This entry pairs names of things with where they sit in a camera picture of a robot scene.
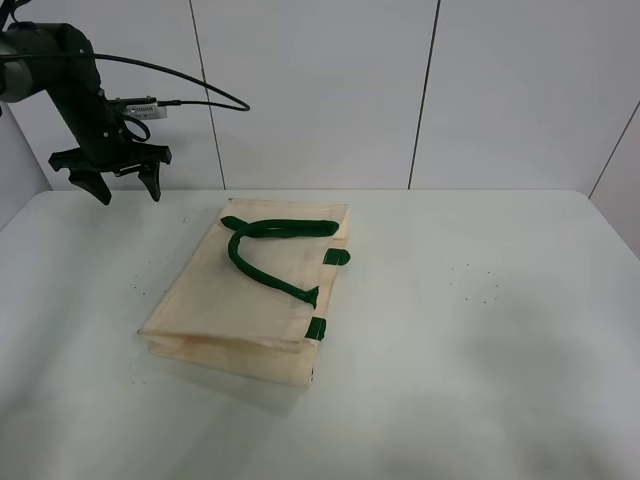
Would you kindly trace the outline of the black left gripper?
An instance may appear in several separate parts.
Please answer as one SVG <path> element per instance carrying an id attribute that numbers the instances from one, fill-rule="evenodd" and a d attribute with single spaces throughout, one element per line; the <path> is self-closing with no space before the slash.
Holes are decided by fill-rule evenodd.
<path id="1" fill-rule="evenodd" d="M 152 200 L 159 202 L 160 164 L 172 161 L 167 146 L 148 142 L 148 127 L 126 114 L 126 106 L 123 102 L 106 102 L 96 109 L 79 105 L 59 109 L 78 146 L 53 153 L 49 165 L 56 171 L 71 170 L 69 182 L 103 205 L 110 204 L 112 193 L 100 173 L 125 175 L 139 171 L 139 180 Z"/>

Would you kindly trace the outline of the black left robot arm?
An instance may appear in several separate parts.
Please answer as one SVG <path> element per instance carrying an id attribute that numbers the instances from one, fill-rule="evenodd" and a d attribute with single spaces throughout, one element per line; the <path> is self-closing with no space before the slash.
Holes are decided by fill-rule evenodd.
<path id="1" fill-rule="evenodd" d="M 135 174 L 160 199 L 160 166 L 171 163 L 171 152 L 148 142 L 150 130 L 125 104 L 106 98 L 91 42 L 69 24 L 14 23 L 1 33 L 1 100 L 17 103 L 41 91 L 78 144 L 50 156 L 54 171 L 66 169 L 71 184 L 104 205 L 112 198 L 105 173 Z"/>

